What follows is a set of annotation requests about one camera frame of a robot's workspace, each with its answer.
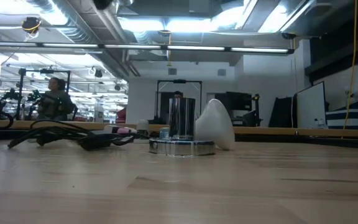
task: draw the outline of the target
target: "computer monitor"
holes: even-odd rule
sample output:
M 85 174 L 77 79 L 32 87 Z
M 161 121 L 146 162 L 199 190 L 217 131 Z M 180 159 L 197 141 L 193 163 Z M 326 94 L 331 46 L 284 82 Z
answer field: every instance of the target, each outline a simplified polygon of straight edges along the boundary
M 226 92 L 230 110 L 252 110 L 252 95 L 248 93 Z

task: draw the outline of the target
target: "ceiling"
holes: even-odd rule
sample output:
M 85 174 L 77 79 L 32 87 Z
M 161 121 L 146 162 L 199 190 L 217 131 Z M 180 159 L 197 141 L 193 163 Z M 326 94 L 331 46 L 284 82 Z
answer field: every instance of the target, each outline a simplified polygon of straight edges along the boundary
M 300 38 L 320 36 L 352 19 L 353 0 L 134 0 L 131 5 L 112 5 L 104 12 L 94 9 L 90 0 L 0 0 L 0 41 L 28 39 L 20 26 L 26 17 L 34 16 L 42 18 L 42 25 L 38 36 L 28 42 L 291 48 L 290 41 L 277 32 L 289 24 L 290 18 L 297 17 L 285 32 L 295 33 Z M 170 38 L 162 35 L 161 29 L 170 30 Z M 106 100 L 106 107 L 113 111 L 126 103 L 125 80 L 142 75 L 158 76 L 161 71 L 153 68 L 157 65 L 165 68 L 169 61 L 194 62 L 195 65 L 222 63 L 216 68 L 226 69 L 230 77 L 230 66 L 234 66 L 242 55 L 181 50 L 172 51 L 168 57 L 164 50 L 0 47 L 1 62 L 11 57 L 2 65 L 1 79 L 4 81 L 1 90 L 15 86 L 19 67 L 64 68 L 73 72 L 73 82 L 103 82 L 71 85 L 77 89 L 72 92 L 83 96 L 77 97 L 76 102 L 86 109 L 102 96 L 91 93 L 96 91 L 105 93 L 103 98 L 112 97 L 114 87 L 122 87 L 122 93 L 116 93 L 122 101 Z M 93 68 L 101 69 L 103 77 L 95 78 Z M 59 73 L 52 76 L 64 78 Z M 38 80 L 25 84 L 26 90 L 47 89 L 44 80 L 36 77 Z

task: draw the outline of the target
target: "exposed ductwork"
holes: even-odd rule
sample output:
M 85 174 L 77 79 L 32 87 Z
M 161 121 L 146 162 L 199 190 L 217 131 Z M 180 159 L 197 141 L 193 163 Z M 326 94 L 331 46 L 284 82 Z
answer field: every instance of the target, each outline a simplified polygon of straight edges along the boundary
M 59 29 L 59 31 L 67 38 L 78 44 L 94 44 L 100 43 L 98 36 L 86 24 L 86 22 L 78 15 L 75 9 L 67 1 L 57 0 L 26 0 L 34 7 L 41 9 L 43 15 L 56 15 L 67 18 L 67 26 L 75 26 L 75 29 Z M 102 61 L 114 76 L 128 80 L 131 69 L 121 63 L 117 57 L 110 52 L 105 52 L 99 55 L 93 55 L 98 60 Z

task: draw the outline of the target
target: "red object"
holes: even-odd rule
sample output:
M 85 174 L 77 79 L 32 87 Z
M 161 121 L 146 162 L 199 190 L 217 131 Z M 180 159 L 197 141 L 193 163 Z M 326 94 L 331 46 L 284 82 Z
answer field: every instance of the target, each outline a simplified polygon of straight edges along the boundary
M 126 119 L 127 119 L 127 108 L 124 108 L 117 112 L 116 124 L 125 124 Z

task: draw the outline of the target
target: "man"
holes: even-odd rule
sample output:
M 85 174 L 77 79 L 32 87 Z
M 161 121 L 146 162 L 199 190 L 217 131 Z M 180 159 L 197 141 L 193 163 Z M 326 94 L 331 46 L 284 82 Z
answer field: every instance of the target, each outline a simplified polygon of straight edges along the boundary
M 175 98 L 182 98 L 183 97 L 183 93 L 181 91 L 175 91 L 173 93 L 173 97 Z

